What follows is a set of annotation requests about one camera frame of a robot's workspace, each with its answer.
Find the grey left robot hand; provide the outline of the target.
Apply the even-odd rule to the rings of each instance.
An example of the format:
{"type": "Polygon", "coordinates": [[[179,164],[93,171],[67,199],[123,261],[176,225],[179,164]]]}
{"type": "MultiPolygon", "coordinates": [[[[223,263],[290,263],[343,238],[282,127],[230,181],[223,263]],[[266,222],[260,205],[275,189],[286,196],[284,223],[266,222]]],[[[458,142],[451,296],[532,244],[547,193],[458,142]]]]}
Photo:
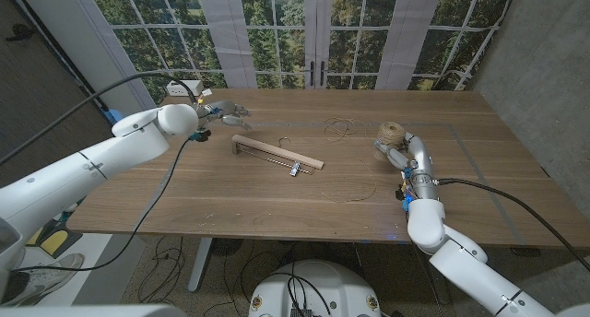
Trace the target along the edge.
{"type": "Polygon", "coordinates": [[[221,120],[228,126],[238,126],[243,130],[252,131],[253,128],[243,120],[249,116],[249,112],[242,105],[230,100],[220,100],[199,106],[196,109],[198,116],[198,127],[205,127],[209,123],[221,120]]]}

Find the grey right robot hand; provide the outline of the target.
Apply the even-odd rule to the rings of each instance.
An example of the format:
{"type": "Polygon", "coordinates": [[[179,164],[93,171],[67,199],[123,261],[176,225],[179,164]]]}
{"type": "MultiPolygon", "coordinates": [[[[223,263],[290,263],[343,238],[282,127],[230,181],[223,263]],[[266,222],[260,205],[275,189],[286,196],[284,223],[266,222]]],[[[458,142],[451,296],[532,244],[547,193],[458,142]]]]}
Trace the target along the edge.
{"type": "Polygon", "coordinates": [[[397,169],[410,169],[409,181],[418,199],[437,200],[439,195],[434,185],[434,173],[430,153],[420,137],[406,133],[403,138],[402,149],[407,149],[410,158],[394,147],[389,147],[381,140],[374,145],[384,154],[388,161],[397,169]]]}

